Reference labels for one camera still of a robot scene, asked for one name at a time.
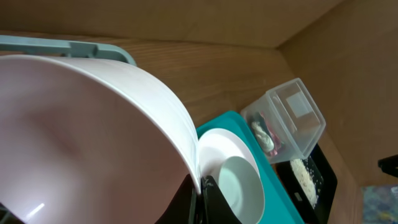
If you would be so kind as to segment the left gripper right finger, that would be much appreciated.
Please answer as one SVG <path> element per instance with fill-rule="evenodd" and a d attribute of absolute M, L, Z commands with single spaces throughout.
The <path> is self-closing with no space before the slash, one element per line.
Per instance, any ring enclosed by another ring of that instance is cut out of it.
<path fill-rule="evenodd" d="M 223 196 L 215 179 L 201 178 L 201 222 L 204 224 L 241 224 Z"/>

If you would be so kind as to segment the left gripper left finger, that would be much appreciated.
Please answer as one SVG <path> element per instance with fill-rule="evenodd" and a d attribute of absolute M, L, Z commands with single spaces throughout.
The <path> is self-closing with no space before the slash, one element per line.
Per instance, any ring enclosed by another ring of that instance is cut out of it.
<path fill-rule="evenodd" d="M 169 206 L 155 224 L 194 224 L 197 192 L 188 174 L 178 188 Z"/>

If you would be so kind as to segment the grey-green bowl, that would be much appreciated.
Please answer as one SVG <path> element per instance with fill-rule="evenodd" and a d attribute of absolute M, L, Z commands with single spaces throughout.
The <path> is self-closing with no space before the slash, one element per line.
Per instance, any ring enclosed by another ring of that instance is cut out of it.
<path fill-rule="evenodd" d="M 258 171 L 243 157 L 222 163 L 216 183 L 229 208 L 243 224 L 259 223 L 265 210 L 265 193 Z"/>

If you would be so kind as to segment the white tissue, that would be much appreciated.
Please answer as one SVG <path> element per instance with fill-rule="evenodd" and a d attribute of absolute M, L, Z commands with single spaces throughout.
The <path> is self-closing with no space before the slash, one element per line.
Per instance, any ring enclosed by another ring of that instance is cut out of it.
<path fill-rule="evenodd" d="M 272 138 L 263 130 L 260 122 L 254 121 L 251 123 L 254 135 L 265 153 L 270 153 L 274 149 L 274 142 Z"/>

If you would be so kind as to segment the red snack wrapper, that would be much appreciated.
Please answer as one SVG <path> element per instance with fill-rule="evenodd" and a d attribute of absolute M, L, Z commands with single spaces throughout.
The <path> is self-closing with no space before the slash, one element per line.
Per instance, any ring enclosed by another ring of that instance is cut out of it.
<path fill-rule="evenodd" d="M 270 155 L 271 156 L 276 156 L 279 151 L 284 149 L 285 144 L 280 139 L 280 137 L 278 137 L 278 135 L 276 135 L 275 131 L 273 130 L 273 128 L 272 128 L 270 122 L 268 121 L 268 119 L 266 118 L 265 114 L 263 112 L 261 112 L 260 115 L 264 119 L 264 122 L 265 122 L 266 127 L 267 127 L 268 135 L 271 137 L 271 139 L 272 139 L 272 141 L 274 143 L 274 148 L 270 152 Z"/>

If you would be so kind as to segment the pile of white rice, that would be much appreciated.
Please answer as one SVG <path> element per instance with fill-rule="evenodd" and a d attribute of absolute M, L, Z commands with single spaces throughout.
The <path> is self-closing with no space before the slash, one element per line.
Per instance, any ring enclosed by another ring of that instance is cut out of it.
<path fill-rule="evenodd" d="M 323 185 L 323 177 L 315 162 L 309 156 L 307 159 L 291 160 L 290 166 L 310 205 L 315 208 Z"/>

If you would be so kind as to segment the pink-white small bowl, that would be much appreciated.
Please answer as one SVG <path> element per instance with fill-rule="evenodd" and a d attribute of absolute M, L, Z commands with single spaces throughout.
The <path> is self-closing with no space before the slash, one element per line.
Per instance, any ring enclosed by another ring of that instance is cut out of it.
<path fill-rule="evenodd" d="M 1 203 L 25 223 L 154 223 L 198 138 L 176 94 L 115 60 L 1 57 Z"/>

